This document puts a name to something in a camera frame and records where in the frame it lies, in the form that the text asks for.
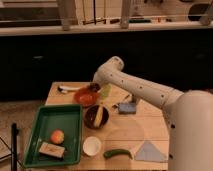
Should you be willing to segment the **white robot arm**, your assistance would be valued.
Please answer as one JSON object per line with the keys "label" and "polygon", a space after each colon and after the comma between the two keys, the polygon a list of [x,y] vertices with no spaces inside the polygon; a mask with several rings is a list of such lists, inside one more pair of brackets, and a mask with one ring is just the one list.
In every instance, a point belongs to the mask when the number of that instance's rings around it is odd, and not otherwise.
{"label": "white robot arm", "polygon": [[213,94],[175,88],[122,72],[113,56],[95,72],[100,86],[111,83],[162,110],[169,121],[168,171],[213,171]]}

